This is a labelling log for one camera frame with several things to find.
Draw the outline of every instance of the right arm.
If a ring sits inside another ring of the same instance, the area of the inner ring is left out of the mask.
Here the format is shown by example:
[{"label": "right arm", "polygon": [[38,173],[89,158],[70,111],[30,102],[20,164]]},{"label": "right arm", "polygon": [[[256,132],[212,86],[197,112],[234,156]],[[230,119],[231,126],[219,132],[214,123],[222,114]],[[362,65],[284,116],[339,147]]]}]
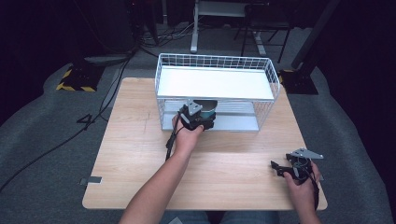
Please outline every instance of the right arm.
[{"label": "right arm", "polygon": [[[313,175],[318,183],[320,172],[318,167],[311,161]],[[291,175],[283,173],[288,184],[291,202],[297,211],[301,224],[319,224],[320,219],[315,210],[314,186],[310,180],[302,185],[296,185]]]}]

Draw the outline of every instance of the person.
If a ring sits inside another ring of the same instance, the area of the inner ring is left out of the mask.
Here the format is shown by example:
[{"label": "person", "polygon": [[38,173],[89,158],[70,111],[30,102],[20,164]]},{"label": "person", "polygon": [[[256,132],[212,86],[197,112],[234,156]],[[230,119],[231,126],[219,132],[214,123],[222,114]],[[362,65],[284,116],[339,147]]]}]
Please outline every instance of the person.
[{"label": "person", "polygon": [[[177,185],[183,177],[189,164],[191,153],[193,152],[200,134],[204,131],[204,126],[199,126],[195,130],[190,131],[183,127],[181,121],[177,123],[177,138],[174,154],[167,160],[160,169],[146,182],[145,185],[136,193],[126,207],[120,224],[124,223],[163,223],[162,218],[175,192]],[[318,167],[312,162],[313,173],[315,179],[319,180]],[[311,181],[305,181],[302,185],[296,185],[291,175],[284,174],[286,183],[289,187],[291,201],[297,211],[301,224],[317,224],[320,220],[316,214],[314,206],[314,188]],[[207,218],[200,212],[189,211],[189,216],[201,216]],[[275,212],[247,212],[244,217],[237,217],[238,213],[224,214],[223,219],[239,218],[243,223],[251,223],[247,219],[267,218],[275,223],[278,222],[277,213]]]}]

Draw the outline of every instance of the white desk frame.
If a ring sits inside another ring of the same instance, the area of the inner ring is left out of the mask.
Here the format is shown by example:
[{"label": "white desk frame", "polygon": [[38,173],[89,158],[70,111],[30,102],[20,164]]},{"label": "white desk frame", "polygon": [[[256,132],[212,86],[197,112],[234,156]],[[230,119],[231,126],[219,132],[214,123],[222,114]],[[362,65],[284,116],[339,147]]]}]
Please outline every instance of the white desk frame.
[{"label": "white desk frame", "polygon": [[[198,51],[198,16],[226,16],[226,17],[245,17],[244,7],[246,3],[231,2],[207,2],[195,0],[194,8],[194,29],[191,40],[191,53]],[[254,32],[254,40],[261,56],[266,56],[260,32]]]}]

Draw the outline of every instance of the hand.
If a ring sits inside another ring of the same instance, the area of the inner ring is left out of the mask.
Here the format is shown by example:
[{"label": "hand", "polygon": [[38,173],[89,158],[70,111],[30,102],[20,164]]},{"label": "hand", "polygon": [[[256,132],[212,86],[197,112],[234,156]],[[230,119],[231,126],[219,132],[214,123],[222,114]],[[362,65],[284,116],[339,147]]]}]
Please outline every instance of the hand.
[{"label": "hand", "polygon": [[[174,127],[176,125],[175,124],[176,120],[177,120],[177,115],[174,116],[172,119]],[[195,130],[190,131],[184,128],[180,118],[178,120],[176,130],[177,130],[177,137],[176,137],[175,153],[186,152],[188,153],[188,155],[190,155],[198,142],[199,135],[204,131],[204,126],[200,125]]]},{"label": "hand", "polygon": [[[320,177],[320,171],[318,167],[311,161],[313,174],[311,176],[316,179],[317,183]],[[315,198],[314,198],[314,186],[310,179],[307,179],[302,185],[297,185],[291,174],[285,172],[286,183],[288,184],[291,202],[294,208],[297,210],[299,217],[316,215],[315,212]]]}]

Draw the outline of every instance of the shelf top tier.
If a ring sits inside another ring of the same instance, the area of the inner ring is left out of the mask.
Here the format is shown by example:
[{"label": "shelf top tier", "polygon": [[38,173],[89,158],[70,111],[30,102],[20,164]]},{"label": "shelf top tier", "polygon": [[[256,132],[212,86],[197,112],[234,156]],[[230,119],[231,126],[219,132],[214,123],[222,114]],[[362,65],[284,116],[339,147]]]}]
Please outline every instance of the shelf top tier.
[{"label": "shelf top tier", "polygon": [[164,65],[157,98],[274,101],[270,85],[260,69]]}]

